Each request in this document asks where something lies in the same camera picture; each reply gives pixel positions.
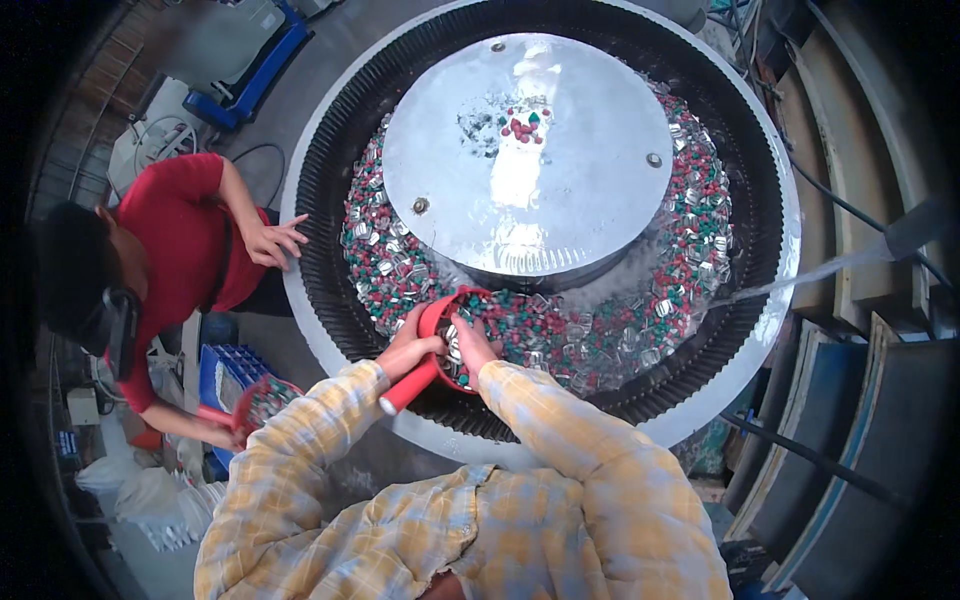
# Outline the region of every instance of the blue machine base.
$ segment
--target blue machine base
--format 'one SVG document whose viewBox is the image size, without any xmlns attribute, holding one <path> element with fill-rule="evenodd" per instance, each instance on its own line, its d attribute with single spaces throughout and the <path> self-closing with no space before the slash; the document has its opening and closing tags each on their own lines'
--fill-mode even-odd
<svg viewBox="0 0 960 600">
<path fill-rule="evenodd" d="M 280 7 L 291 25 L 257 68 L 247 86 L 238 96 L 235 96 L 233 105 L 224 108 L 206 94 L 191 91 L 182 104 L 190 114 L 219 131 L 228 132 L 235 130 L 239 123 L 251 118 L 257 103 L 283 69 L 283 65 L 297 52 L 300 43 L 312 36 L 311 32 L 307 31 L 303 19 L 286 2 L 281 0 L 276 2 L 276 5 Z"/>
</svg>

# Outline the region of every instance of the bolt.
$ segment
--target bolt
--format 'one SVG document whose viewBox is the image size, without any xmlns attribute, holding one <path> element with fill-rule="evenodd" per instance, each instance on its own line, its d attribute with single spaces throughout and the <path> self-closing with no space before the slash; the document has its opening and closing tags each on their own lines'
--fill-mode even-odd
<svg viewBox="0 0 960 600">
<path fill-rule="evenodd" d="M 414 200 L 414 212 L 421 215 L 430 207 L 430 202 L 426 198 L 417 198 Z"/>
</svg>

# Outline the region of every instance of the plaid shirt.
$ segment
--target plaid shirt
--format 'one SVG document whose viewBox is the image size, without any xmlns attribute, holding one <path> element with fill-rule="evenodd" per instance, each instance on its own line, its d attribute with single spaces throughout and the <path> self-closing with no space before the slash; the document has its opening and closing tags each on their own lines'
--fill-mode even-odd
<svg viewBox="0 0 960 600">
<path fill-rule="evenodd" d="M 480 392 L 552 468 L 494 465 L 392 485 L 326 527 L 323 469 L 383 416 L 373 361 L 253 433 L 197 557 L 197 598 L 416 598 L 448 569 L 468 599 L 730 598 L 676 458 L 547 374 L 496 361 Z"/>
</svg>

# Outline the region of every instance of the water stream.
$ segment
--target water stream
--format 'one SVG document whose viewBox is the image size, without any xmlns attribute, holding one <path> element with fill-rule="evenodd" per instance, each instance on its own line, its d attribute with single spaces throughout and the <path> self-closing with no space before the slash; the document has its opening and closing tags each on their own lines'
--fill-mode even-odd
<svg viewBox="0 0 960 600">
<path fill-rule="evenodd" d="M 843 256 L 836 256 L 831 258 L 824 264 L 820 265 L 812 271 L 806 273 L 801 273 L 790 279 L 781 279 L 774 281 L 773 283 L 768 283 L 766 285 L 759 285 L 757 287 L 746 288 L 743 290 L 737 290 L 736 292 L 730 294 L 726 298 L 720 300 L 714 300 L 710 302 L 707 306 L 703 307 L 698 312 L 707 312 L 711 308 L 716 308 L 718 306 L 726 306 L 727 304 L 733 304 L 734 302 L 739 302 L 741 300 L 746 300 L 747 298 L 754 298 L 756 296 L 763 296 L 764 294 L 769 294 L 770 292 L 777 290 L 779 288 L 787 287 L 788 285 L 800 285 L 801 283 L 810 283 L 811 281 L 818 281 L 824 277 L 828 277 L 844 269 L 846 267 L 853 267 L 856 265 L 865 265 L 865 264 L 877 264 L 880 262 L 890 262 L 893 260 L 893 256 L 890 255 L 890 252 L 887 250 L 886 242 L 883 237 L 878 237 L 877 240 L 868 246 L 867 248 L 861 250 L 860 252 L 853 252 L 851 254 L 844 254 Z"/>
</svg>

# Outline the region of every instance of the white plastic bag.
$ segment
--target white plastic bag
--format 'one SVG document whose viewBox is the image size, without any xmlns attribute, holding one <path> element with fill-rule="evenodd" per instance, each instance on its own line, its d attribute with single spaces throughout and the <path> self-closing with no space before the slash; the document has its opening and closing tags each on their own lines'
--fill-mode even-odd
<svg viewBox="0 0 960 600">
<path fill-rule="evenodd" d="M 142 470 L 132 459 L 105 456 L 77 473 L 77 487 L 92 493 L 113 492 Z"/>
<path fill-rule="evenodd" d="M 177 493 L 182 489 L 164 468 L 144 468 L 120 488 L 117 519 L 182 518 L 177 505 Z"/>
<path fill-rule="evenodd" d="M 193 541 L 177 501 L 185 488 L 163 468 L 145 468 L 120 488 L 117 519 L 135 523 L 157 552 L 184 547 Z"/>
<path fill-rule="evenodd" d="M 177 494 L 180 511 L 186 521 L 186 528 L 193 541 L 199 541 L 210 523 L 213 522 L 213 511 L 227 494 L 227 484 L 218 481 L 205 484 L 198 488 L 187 488 Z"/>
</svg>

